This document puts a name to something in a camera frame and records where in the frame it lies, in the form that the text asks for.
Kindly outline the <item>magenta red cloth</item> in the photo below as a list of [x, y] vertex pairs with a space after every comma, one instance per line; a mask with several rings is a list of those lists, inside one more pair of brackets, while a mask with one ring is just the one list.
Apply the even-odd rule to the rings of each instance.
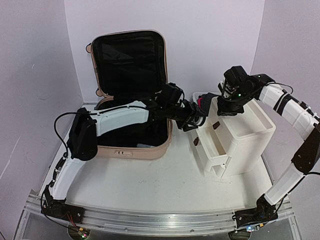
[[202, 107], [202, 100], [203, 100], [203, 98], [201, 97], [201, 98], [198, 98], [197, 100], [196, 100], [196, 102], [197, 102], [197, 104], [198, 104], [198, 106], [201, 108]]

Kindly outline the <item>white drawer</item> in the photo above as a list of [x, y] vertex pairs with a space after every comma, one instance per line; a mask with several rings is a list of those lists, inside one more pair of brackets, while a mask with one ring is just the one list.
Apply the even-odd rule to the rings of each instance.
[[204, 125], [190, 131], [191, 143], [195, 147], [202, 167], [209, 172], [212, 167], [226, 168], [228, 158], [216, 132], [213, 123]]

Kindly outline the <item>beige hard-shell suitcase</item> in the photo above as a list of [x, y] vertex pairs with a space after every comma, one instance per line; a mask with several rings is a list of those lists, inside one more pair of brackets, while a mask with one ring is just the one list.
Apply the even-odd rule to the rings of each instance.
[[[86, 46], [97, 80], [96, 110], [131, 103], [136, 97], [155, 97], [168, 82], [166, 44], [155, 30], [132, 30], [96, 37]], [[172, 139], [169, 119], [138, 123], [98, 137], [99, 157], [154, 160], [162, 157]], [[137, 144], [151, 145], [140, 148]]]

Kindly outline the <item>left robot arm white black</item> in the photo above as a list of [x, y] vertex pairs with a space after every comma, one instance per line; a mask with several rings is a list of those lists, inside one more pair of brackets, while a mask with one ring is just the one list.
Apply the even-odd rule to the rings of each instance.
[[190, 102], [174, 83], [168, 83], [155, 95], [136, 97], [132, 102], [101, 110], [88, 111], [85, 107], [72, 112], [74, 120], [68, 140], [63, 142], [65, 152], [56, 164], [51, 181], [43, 195], [47, 209], [57, 219], [67, 214], [64, 202], [68, 190], [86, 161], [98, 153], [98, 137], [122, 127], [151, 123], [155, 120], [174, 120], [184, 132], [205, 123], [210, 104]]

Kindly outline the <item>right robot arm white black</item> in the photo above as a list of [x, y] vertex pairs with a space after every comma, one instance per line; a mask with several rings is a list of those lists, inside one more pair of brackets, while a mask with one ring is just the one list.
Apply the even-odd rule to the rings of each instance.
[[234, 180], [233, 206], [262, 222], [317, 164], [320, 118], [290, 86], [233, 66], [190, 143], [203, 172]]

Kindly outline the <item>white plastic storage bin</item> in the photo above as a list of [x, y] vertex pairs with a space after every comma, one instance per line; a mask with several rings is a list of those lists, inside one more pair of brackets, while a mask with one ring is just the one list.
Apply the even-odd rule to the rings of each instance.
[[250, 172], [271, 140], [276, 126], [251, 100], [244, 108], [244, 113], [236, 116], [219, 116], [218, 99], [211, 100], [209, 116], [226, 154], [229, 156], [226, 167], [212, 167], [217, 177], [226, 178]]

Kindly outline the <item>white perforated plastic basket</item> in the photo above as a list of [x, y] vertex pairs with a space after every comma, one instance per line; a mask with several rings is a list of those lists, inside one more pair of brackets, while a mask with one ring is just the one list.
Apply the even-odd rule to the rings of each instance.
[[192, 100], [193, 102], [198, 104], [198, 99], [202, 97], [202, 95], [206, 95], [208, 92], [193, 92]]

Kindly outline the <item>round tin blue lid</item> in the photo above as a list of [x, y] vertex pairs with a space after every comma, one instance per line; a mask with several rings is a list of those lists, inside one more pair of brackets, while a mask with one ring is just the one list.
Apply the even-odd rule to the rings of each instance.
[[206, 116], [195, 116], [191, 121], [191, 123], [193, 126], [200, 127], [205, 123], [205, 121], [206, 121]]

